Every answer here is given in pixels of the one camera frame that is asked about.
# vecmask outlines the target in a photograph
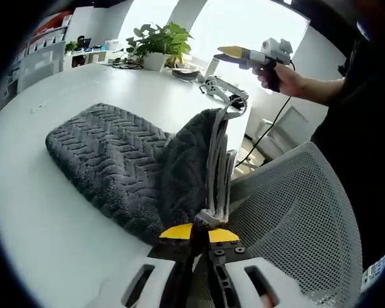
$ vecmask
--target person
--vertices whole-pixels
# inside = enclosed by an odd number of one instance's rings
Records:
[[[329,108],[311,141],[331,164],[350,200],[366,269],[385,254],[385,0],[355,4],[366,38],[355,43],[345,79],[309,79],[280,64],[275,72],[281,93]],[[267,73],[254,73],[268,88]]]

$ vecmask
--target gray towel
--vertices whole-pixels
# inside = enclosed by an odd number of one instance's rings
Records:
[[[169,133],[145,119],[100,103],[50,132],[46,146],[86,199],[129,233],[155,244],[163,230],[192,222],[208,208],[207,161],[221,111],[204,110],[169,140]],[[213,151],[225,152],[226,145]]]

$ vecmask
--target floor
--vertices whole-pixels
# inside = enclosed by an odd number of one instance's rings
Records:
[[[241,150],[239,151],[239,156],[237,159],[238,162],[242,161],[242,159],[247,156],[247,154],[251,151],[253,147],[252,141],[244,138],[243,143],[241,145]],[[257,151],[257,149],[253,150],[250,157],[249,162],[255,166],[260,166],[264,162],[264,157]],[[244,164],[239,165],[234,169],[234,178],[239,178],[241,176],[247,175],[254,170],[252,167],[245,166]]]

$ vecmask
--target hand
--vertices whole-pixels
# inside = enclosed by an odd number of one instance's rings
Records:
[[[281,93],[288,95],[288,96],[294,96],[294,97],[300,97],[302,96],[302,91],[304,87],[304,78],[301,77],[298,73],[293,71],[287,66],[284,66],[282,64],[277,63],[277,65],[274,68],[275,72],[278,75],[278,78],[280,79],[280,91]],[[252,73],[258,75],[258,80],[261,81],[261,85],[268,89],[268,72],[259,69],[259,70],[253,70]]]

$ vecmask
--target green leaves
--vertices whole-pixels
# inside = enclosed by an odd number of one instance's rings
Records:
[[[126,50],[132,56],[143,58],[148,53],[164,53],[173,55],[182,62],[182,55],[191,51],[188,39],[192,38],[188,31],[179,25],[170,22],[161,28],[157,24],[143,24],[140,29],[134,28],[134,34],[138,39],[130,37],[126,39]]]

